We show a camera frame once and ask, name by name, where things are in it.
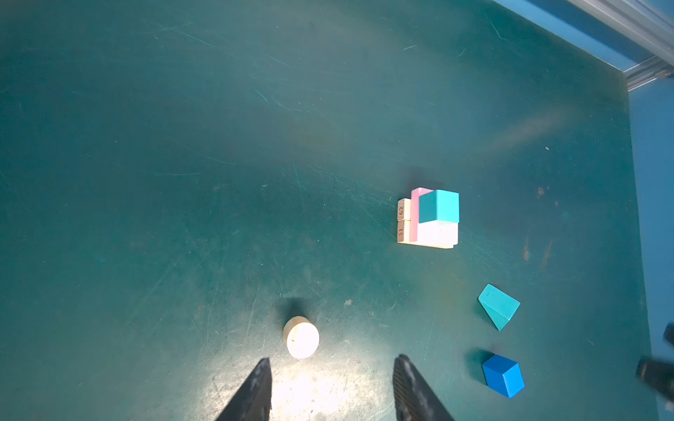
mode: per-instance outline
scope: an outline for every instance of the black object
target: black object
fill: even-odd
[[[674,345],[674,323],[665,330],[665,341]],[[674,401],[674,364],[669,361],[642,358],[636,368],[636,376],[651,388]]]
[[[406,355],[393,364],[393,394],[398,421],[454,421]],[[272,368],[262,358],[216,421],[269,421]]]
[[[216,421],[269,421],[272,408],[272,366],[262,358]]]
[[[398,421],[454,421],[407,355],[393,363],[393,396]]]

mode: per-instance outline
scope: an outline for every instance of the turquoise block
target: turquoise block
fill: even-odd
[[[494,355],[482,364],[487,386],[498,393],[513,397],[524,388],[520,365],[500,355]]]
[[[498,330],[502,330],[508,324],[520,306],[519,301],[491,284],[485,286],[477,299]]]
[[[419,223],[446,221],[459,223],[459,193],[434,190],[419,196]]]

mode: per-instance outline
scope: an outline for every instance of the turquoise cube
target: turquoise cube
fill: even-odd
[[[459,223],[459,193],[434,190],[419,196],[419,223],[446,221]]]
[[[520,306],[519,301],[491,284],[485,286],[477,299],[498,330],[502,330],[508,324]]]
[[[500,355],[494,355],[482,364],[487,386],[503,396],[513,397],[524,388],[520,365]]]

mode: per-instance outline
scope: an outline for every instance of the wooden cylinder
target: wooden cylinder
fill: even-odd
[[[283,340],[293,357],[308,358],[318,348],[318,329],[306,317],[295,316],[283,328]]]

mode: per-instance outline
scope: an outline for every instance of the green table surface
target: green table surface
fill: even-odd
[[[213,420],[269,356],[274,420],[393,420],[400,353],[459,421],[656,419],[618,70],[481,0],[3,7],[0,419]]]

